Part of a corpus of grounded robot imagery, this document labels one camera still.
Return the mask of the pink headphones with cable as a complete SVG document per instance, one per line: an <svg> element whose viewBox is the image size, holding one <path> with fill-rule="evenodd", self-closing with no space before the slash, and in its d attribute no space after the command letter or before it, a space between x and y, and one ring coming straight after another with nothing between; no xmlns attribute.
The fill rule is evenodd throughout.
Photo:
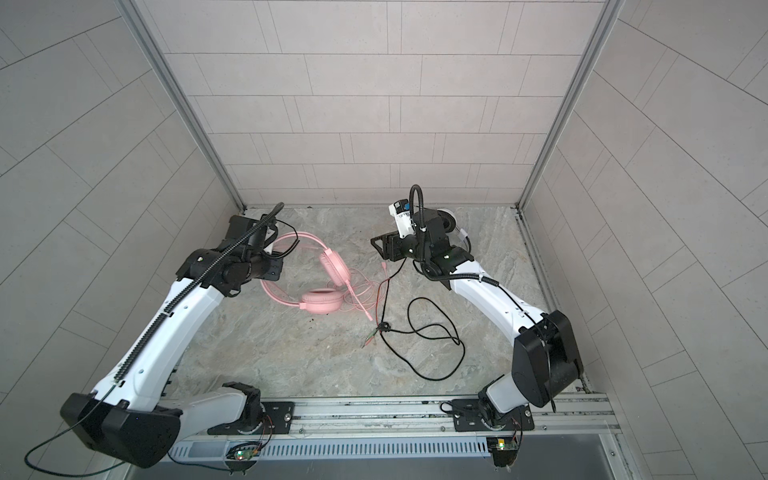
<svg viewBox="0 0 768 480"><path fill-rule="evenodd" d="M276 238L274 246L290 240L290 247L283 252L285 256L299 247L303 240L311 243L309 249L318 252L317 259L328 278L325 287L314 288L302 293L297 300L288 298L288 294L274 285L273 281L261 280L264 293L273 301L286 307L306 311L313 315L327 315L342 310L344 305L362 312L373 322L375 300L364 300L363 296L372 293L373 282L356 269L350 268L340 254L326 245L319 237L309 232L299 231L284 234Z"/></svg>

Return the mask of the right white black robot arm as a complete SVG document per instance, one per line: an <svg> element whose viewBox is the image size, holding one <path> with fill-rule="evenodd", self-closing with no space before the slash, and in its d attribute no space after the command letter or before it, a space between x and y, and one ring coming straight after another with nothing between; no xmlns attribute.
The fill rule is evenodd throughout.
<svg viewBox="0 0 768 480"><path fill-rule="evenodd" d="M490 277L470 252L445 234L419 231L402 238L393 231L370 240L386 261L414 261L426 279L473 304L496 325L513 348L511 371L478 394L479 416L491 429L521 422L527 406L553 405L554 398L584 368L570 319L526 303Z"/></svg>

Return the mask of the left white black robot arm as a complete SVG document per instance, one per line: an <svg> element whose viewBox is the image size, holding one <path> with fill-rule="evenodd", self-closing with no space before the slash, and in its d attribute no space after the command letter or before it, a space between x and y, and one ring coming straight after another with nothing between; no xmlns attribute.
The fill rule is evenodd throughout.
<svg viewBox="0 0 768 480"><path fill-rule="evenodd" d="M264 428L258 388L228 382L208 393L163 404L171 374L208 316L253 279L276 280L276 212L260 219L235 215L215 249L193 251L169 293L129 351L88 394L73 393L60 415L84 446L149 468L177 441L206 431L252 433Z"/></svg>

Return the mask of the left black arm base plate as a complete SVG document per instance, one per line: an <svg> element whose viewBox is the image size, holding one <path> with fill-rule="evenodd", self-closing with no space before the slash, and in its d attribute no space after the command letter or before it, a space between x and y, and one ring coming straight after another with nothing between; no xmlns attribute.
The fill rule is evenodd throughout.
<svg viewBox="0 0 768 480"><path fill-rule="evenodd" d="M294 402L262 401L259 418L238 419L231 423L220 424L206 430L208 435L267 435L288 434L294 413Z"/></svg>

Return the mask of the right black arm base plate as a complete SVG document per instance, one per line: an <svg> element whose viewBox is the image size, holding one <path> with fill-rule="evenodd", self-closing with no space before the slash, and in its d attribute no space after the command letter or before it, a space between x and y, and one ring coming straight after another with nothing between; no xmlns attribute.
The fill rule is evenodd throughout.
<svg viewBox="0 0 768 480"><path fill-rule="evenodd" d="M493 413L476 398L443 401L440 410L450 416L457 432L527 432L535 429L530 408L519 406L505 414Z"/></svg>

